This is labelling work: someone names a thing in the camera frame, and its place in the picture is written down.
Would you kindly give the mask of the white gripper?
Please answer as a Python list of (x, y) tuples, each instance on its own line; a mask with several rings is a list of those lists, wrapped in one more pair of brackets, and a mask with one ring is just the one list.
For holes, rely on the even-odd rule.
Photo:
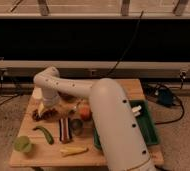
[(45, 107), (52, 107), (59, 101), (57, 91), (45, 90), (42, 92), (42, 102), (38, 106), (38, 115), (41, 116)]

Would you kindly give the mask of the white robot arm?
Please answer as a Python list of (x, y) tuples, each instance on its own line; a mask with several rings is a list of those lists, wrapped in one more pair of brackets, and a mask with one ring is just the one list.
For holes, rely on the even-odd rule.
[(33, 81), (42, 90), (45, 106), (55, 105), (59, 92), (89, 100), (110, 171), (156, 171), (127, 93), (116, 80), (63, 79), (55, 67), (48, 67)]

